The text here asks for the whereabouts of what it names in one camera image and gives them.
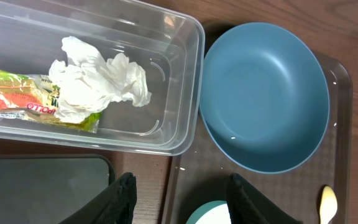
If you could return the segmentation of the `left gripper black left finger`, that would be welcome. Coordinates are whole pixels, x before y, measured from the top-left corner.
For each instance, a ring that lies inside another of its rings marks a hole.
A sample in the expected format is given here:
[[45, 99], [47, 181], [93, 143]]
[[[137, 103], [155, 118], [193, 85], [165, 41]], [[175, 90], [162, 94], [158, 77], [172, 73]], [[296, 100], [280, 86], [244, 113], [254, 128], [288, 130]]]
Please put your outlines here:
[[136, 177], [126, 172], [60, 224], [132, 224], [137, 203]]

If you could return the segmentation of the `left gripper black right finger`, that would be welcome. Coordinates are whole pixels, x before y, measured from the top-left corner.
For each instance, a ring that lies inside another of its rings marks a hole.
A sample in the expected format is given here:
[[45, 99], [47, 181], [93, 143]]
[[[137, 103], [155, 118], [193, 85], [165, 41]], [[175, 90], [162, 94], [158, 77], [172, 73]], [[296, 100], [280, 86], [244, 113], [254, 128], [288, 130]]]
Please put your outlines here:
[[289, 216], [241, 175], [232, 173], [226, 185], [231, 223], [301, 224]]

